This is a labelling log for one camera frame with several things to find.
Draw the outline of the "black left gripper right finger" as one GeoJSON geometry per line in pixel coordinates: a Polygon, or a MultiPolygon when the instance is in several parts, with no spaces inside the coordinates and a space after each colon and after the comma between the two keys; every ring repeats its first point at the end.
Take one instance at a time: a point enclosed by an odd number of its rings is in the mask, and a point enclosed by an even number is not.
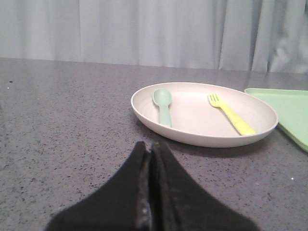
{"type": "Polygon", "coordinates": [[[150,188],[155,231],[257,231],[249,218],[203,189],[165,143],[151,146],[150,188]]]}

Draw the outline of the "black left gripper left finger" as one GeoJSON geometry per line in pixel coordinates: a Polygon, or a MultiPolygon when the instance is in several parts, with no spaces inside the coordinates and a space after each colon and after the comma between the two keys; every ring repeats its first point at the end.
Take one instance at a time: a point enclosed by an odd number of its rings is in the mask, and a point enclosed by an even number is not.
{"type": "Polygon", "coordinates": [[[52,218],[47,231],[149,231],[150,153],[135,144],[122,167],[96,192],[52,218]]]}

